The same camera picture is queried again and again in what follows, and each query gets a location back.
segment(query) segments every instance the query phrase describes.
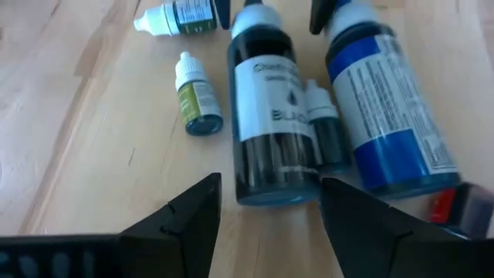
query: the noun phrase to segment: small dropper bottle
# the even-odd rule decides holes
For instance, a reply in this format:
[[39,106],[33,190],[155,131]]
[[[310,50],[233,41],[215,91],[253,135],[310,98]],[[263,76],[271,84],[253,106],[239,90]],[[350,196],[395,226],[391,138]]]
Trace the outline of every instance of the small dropper bottle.
[[350,149],[337,108],[324,88],[307,80],[306,106],[320,149],[319,171],[322,175],[340,173],[351,166]]
[[211,0],[173,1],[149,8],[134,20],[137,31],[153,36],[191,35],[216,29],[215,11]]
[[201,61],[183,52],[175,72],[175,87],[185,130],[194,136],[220,131],[223,127],[222,112]]

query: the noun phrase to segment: green label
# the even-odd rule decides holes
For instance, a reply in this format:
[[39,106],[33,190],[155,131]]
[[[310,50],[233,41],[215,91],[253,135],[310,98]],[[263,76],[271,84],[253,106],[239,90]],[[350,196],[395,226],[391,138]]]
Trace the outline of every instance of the green label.
[[215,20],[204,20],[200,22],[191,22],[178,26],[181,34],[192,35],[207,32],[216,29]]
[[192,82],[180,88],[178,91],[178,101],[180,101],[180,111],[184,124],[201,116],[201,109],[199,108],[198,98]]
[[191,35],[216,29],[211,0],[177,0],[173,10],[181,34]]

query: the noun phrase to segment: white label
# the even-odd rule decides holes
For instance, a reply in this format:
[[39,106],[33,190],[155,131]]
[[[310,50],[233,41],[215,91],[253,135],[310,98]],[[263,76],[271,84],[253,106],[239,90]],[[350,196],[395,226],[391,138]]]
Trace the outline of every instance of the white label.
[[235,68],[235,81],[240,141],[274,133],[310,135],[299,69],[292,60],[248,59]]
[[207,82],[193,82],[195,96],[198,98],[199,110],[201,115],[218,115],[222,112],[216,101],[215,91],[211,84]]
[[175,6],[180,24],[213,18],[209,0],[178,0],[175,2]]
[[395,38],[375,39],[381,52],[353,63],[333,82],[354,148],[412,129],[431,174],[456,171]]

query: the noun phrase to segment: bottle label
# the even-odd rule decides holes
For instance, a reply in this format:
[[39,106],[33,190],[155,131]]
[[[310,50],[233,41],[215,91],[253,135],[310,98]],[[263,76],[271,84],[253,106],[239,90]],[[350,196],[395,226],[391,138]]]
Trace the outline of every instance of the bottle label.
[[[378,183],[375,173],[381,171],[389,183],[457,172],[396,38],[354,42],[333,58],[328,71],[363,176]],[[396,178],[377,169],[382,161]]]
[[181,34],[195,34],[216,29],[210,0],[177,0],[175,18]]
[[299,69],[292,60],[247,59],[235,68],[235,88],[240,141],[274,133],[310,135]]
[[222,116],[215,91],[205,81],[186,83],[178,91],[178,100],[184,124],[204,115]]

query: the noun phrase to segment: blue label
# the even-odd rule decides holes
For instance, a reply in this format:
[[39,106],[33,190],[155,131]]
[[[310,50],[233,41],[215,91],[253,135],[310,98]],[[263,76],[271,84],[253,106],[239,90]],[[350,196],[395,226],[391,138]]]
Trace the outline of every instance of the blue label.
[[457,172],[396,38],[353,42],[327,70],[365,188]]
[[361,59],[380,52],[374,37],[353,42],[340,51],[330,62],[328,71],[333,82],[342,71]]
[[384,185],[429,175],[412,130],[387,134],[355,149],[364,187]]

